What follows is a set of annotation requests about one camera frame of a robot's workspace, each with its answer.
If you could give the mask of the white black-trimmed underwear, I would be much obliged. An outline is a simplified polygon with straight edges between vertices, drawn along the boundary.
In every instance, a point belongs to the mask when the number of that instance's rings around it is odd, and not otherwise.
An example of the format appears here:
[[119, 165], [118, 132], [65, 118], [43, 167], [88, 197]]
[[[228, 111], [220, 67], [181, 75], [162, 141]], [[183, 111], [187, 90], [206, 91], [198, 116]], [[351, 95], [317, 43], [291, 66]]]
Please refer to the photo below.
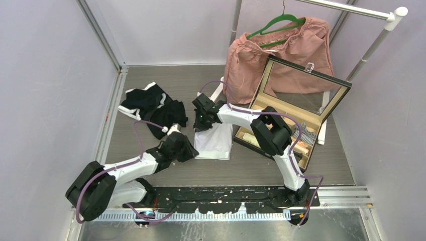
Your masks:
[[211, 129], [195, 133], [195, 159], [229, 160], [232, 142], [233, 125], [214, 123]]

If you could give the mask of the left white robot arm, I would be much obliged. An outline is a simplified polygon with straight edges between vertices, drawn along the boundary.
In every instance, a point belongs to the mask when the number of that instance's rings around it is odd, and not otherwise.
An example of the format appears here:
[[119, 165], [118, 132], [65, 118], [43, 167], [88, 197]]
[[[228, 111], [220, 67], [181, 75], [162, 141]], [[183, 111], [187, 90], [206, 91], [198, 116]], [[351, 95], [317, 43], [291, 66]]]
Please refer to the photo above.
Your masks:
[[154, 202], [154, 190], [144, 177], [168, 168], [173, 161], [185, 162], [198, 155], [186, 135], [173, 132], [140, 156], [107, 165], [90, 162], [65, 197], [78, 211], [80, 221], [95, 220], [106, 209], [125, 203], [149, 207]]

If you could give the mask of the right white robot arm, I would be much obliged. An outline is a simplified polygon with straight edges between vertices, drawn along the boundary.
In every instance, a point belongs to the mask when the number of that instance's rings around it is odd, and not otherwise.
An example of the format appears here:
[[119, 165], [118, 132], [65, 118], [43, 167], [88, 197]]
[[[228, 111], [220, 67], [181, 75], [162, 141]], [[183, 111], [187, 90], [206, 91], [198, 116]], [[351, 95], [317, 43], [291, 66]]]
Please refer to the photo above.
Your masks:
[[197, 131], [211, 129], [213, 124], [232, 124], [251, 130], [260, 149], [277, 164], [283, 176], [287, 200], [292, 205], [306, 201], [310, 184], [302, 176], [291, 150], [291, 128], [274, 108], [268, 106], [264, 110], [255, 110], [224, 102], [215, 103], [203, 93], [192, 104]]

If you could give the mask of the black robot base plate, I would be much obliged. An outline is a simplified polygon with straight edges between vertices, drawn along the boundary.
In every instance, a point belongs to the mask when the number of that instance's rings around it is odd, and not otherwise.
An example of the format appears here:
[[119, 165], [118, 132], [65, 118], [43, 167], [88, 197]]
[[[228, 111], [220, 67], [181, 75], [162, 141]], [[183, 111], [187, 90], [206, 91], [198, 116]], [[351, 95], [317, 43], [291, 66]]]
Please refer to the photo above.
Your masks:
[[279, 186], [211, 186], [211, 187], [154, 187], [135, 208], [153, 208], [169, 213], [202, 214], [236, 213], [245, 209], [248, 214], [279, 213], [285, 208], [307, 208], [314, 189], [299, 204], [290, 200], [290, 191]]

